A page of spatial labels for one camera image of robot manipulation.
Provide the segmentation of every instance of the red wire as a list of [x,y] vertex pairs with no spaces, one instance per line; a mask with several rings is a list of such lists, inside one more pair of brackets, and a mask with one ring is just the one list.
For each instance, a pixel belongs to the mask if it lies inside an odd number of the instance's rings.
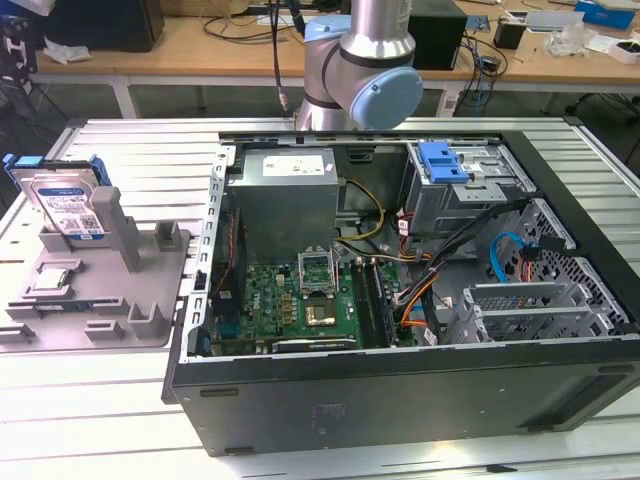
[[231,220],[229,221],[229,263],[227,264],[227,268],[222,274],[222,278],[220,279],[220,283],[218,284],[218,288],[216,288],[215,293],[212,295],[213,298],[218,294],[220,289],[222,288],[222,284],[227,279],[227,275],[231,271],[231,263],[233,262],[233,253],[234,253],[234,245],[233,245],[233,228],[235,226],[235,217],[231,215]]

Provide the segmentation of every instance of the floor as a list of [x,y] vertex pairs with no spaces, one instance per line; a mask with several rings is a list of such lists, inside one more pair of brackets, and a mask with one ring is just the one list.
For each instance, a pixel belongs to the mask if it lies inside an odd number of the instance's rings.
[[[112,90],[106,86],[51,85],[50,97],[70,118],[120,118],[120,111]],[[302,101],[300,88],[288,90],[290,103]],[[0,129],[0,151],[16,154],[45,154],[49,144],[62,131],[66,121],[39,92],[33,93],[34,104],[39,106],[34,131],[15,115],[5,120]],[[206,89],[209,107],[196,108],[195,91],[191,87],[137,86],[133,87],[140,112],[144,117],[277,117],[281,115],[276,91],[270,87],[211,87]],[[426,91],[416,116],[433,116],[440,92]],[[567,105],[578,95],[559,94],[551,106],[549,115],[562,116]],[[541,116],[540,106],[545,94],[498,92],[488,105],[484,115],[490,117]],[[462,107],[459,116],[471,116],[473,107]],[[630,114],[619,104],[598,96],[582,104],[577,116],[621,159],[626,159],[633,145],[640,138],[640,122],[628,125]],[[640,149],[636,149],[629,161],[630,168],[640,171]],[[4,174],[0,173],[0,215],[15,197],[16,191]]]

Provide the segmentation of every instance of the blue box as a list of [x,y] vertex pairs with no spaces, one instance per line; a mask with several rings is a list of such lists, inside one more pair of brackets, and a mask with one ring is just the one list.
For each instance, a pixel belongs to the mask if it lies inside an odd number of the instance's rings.
[[626,30],[631,25],[636,12],[633,10],[607,10],[589,0],[578,0],[576,12],[584,12],[585,23]]

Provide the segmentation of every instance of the motherboard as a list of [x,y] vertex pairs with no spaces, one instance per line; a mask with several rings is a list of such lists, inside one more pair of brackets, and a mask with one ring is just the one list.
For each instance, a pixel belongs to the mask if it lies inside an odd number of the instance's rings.
[[[237,321],[219,319],[214,348],[221,348],[224,355],[247,355],[394,343],[389,305],[400,289],[396,265],[338,262],[334,265],[335,288],[327,292],[308,287],[331,283],[326,265],[303,268],[301,276],[300,264],[250,265],[244,309]],[[385,307],[384,313],[371,311]],[[374,325],[379,318],[386,325]]]

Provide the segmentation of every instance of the ram slot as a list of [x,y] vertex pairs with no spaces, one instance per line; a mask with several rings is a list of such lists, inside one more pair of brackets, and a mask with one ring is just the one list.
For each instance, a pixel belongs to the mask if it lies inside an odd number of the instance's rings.
[[362,265],[351,262],[351,281],[353,284],[353,298],[358,312],[360,336],[363,348],[377,348],[379,337],[373,316],[373,306],[369,301],[367,280]]
[[378,271],[378,265],[375,263],[367,264],[364,271],[367,279],[368,301],[373,311],[373,325],[377,343],[379,347],[389,347],[393,342],[393,320],[382,289],[382,278]]

